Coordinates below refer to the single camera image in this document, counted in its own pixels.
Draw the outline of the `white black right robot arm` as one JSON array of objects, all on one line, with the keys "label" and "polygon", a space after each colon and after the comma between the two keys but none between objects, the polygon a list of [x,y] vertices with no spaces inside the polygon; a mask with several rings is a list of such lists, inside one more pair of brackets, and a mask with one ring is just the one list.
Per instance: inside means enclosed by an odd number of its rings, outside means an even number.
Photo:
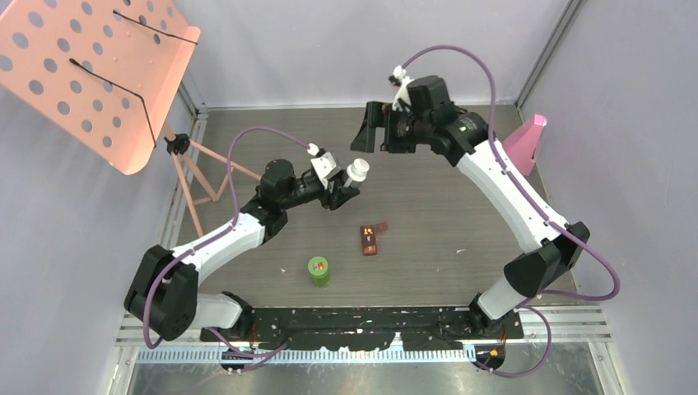
[{"label": "white black right robot arm", "polygon": [[490,139],[479,114],[458,107],[443,78],[407,79],[396,102],[369,101],[353,151],[372,153],[375,132],[384,129],[381,151],[413,153],[424,144],[470,178],[504,218],[522,250],[503,268],[501,277],[477,295],[469,308],[470,327],[479,337],[492,337],[509,311],[541,294],[577,262],[580,242],[589,240],[587,226],[569,223],[537,194]]}]

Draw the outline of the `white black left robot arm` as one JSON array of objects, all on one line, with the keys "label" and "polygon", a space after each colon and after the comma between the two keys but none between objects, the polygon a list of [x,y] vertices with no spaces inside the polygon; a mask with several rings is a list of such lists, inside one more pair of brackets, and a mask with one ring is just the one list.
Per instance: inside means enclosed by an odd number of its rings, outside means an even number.
[{"label": "white black left robot arm", "polygon": [[215,328],[234,341],[244,340],[253,327],[251,306],[229,291],[208,295],[199,287],[242,253],[275,237],[293,207],[318,201],[336,210],[359,195],[370,170],[361,158],[341,167],[328,153],[310,164],[297,176],[290,161],[269,162],[255,195],[232,220],[174,249],[149,248],[124,299],[126,311],[165,341],[195,328]]}]

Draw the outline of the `white capped pill bottle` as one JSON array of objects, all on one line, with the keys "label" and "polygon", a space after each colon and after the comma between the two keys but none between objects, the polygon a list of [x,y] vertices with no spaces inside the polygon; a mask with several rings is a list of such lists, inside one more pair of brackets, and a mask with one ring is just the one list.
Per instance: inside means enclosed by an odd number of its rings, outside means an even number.
[{"label": "white capped pill bottle", "polygon": [[345,173],[342,176],[342,186],[344,188],[359,189],[365,182],[367,174],[370,170],[370,164],[362,159],[356,158],[345,168]]}]

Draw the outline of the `brown translucent pill container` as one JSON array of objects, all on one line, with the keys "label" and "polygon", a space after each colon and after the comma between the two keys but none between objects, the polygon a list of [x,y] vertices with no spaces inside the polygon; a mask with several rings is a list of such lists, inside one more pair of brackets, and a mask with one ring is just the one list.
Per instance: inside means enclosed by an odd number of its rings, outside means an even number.
[{"label": "brown translucent pill container", "polygon": [[364,256],[375,256],[378,253],[378,235],[388,228],[387,222],[360,227],[361,252]]}]

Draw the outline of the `green black pill bottle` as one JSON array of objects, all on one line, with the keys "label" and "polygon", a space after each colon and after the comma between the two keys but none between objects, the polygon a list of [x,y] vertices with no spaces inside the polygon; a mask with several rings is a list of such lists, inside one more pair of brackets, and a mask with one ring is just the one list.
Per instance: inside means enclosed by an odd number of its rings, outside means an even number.
[{"label": "green black pill bottle", "polygon": [[311,281],[318,287],[325,287],[330,281],[330,267],[328,260],[322,256],[312,257],[308,262],[308,271]]}]

